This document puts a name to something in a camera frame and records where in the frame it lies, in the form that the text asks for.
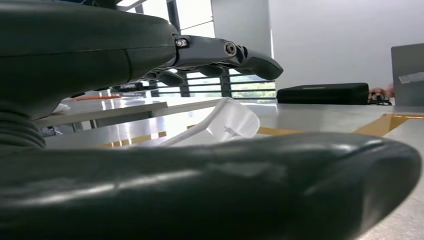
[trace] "black case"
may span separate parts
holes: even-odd
[[[367,105],[367,83],[302,85],[278,90],[279,104]]]

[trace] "glass window pane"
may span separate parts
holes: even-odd
[[[247,75],[247,76],[230,76],[229,81],[232,83],[240,83],[240,82],[263,81],[263,79],[256,75]]]
[[[203,74],[201,74],[200,72],[187,73],[187,78],[188,79],[204,78],[204,77],[206,77],[206,76],[203,75]]]
[[[160,93],[159,97],[181,98],[181,93]]]
[[[230,75],[233,75],[233,74],[240,74],[240,72],[238,72],[238,71],[236,71],[236,70],[234,70],[234,69],[230,69],[230,70],[228,70],[229,71],[229,74]]]
[[[211,0],[176,0],[176,8],[181,29],[212,20]]]
[[[236,100],[239,101],[240,103],[249,103],[249,104],[276,104],[277,103],[276,99],[252,99],[252,100],[236,99]]]
[[[194,26],[181,31],[181,35],[193,35],[206,38],[215,38],[214,22],[207,22],[205,24]]]
[[[161,81],[157,82],[156,84],[157,84],[158,87],[168,87],[168,85],[166,85],[165,83],[163,83]]]
[[[275,98],[276,91],[244,91],[231,93],[233,98]]]
[[[213,86],[189,86],[188,90],[190,92],[196,92],[196,91],[220,91],[221,86],[219,85],[213,85]]]
[[[249,89],[275,89],[275,82],[264,83],[246,83],[246,84],[231,84],[231,90],[249,90]]]
[[[222,97],[220,92],[190,93],[190,97]]]
[[[167,21],[170,20],[167,0],[147,0],[142,3],[142,6],[145,15],[163,18]]]
[[[179,92],[180,88],[179,87],[164,87],[164,88],[159,88],[159,93],[168,93],[168,92]]]
[[[194,79],[188,80],[188,85],[196,85],[196,84],[219,84],[221,80],[219,78],[205,78],[205,79]]]
[[[122,6],[122,7],[129,7],[137,1],[138,0],[122,0],[122,1],[118,2],[117,5]]]

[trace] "table surface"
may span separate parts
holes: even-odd
[[[35,120],[39,127],[71,124],[102,118],[182,108],[217,101],[221,97],[121,97],[107,100],[65,101],[70,110]]]
[[[372,105],[246,104],[263,128],[319,132],[354,132],[384,114],[416,114],[384,136],[417,148],[424,156],[424,107]],[[155,146],[204,119],[213,108],[182,112],[73,134],[48,137],[47,147],[95,148]],[[360,240],[422,240],[424,238],[424,181],[411,196]]]

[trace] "laptop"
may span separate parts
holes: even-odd
[[[391,48],[396,106],[424,106],[424,43]]]

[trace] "screw head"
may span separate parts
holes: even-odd
[[[236,55],[236,53],[237,53],[237,47],[236,47],[236,45],[234,44],[234,42],[232,42],[232,41],[227,41],[227,42],[224,44],[224,51],[225,51],[225,53],[226,53],[228,56],[233,57],[233,56],[235,56],[235,55]]]
[[[187,41],[185,39],[178,39],[178,40],[175,41],[175,44],[178,47],[185,47],[185,46],[187,46]]]

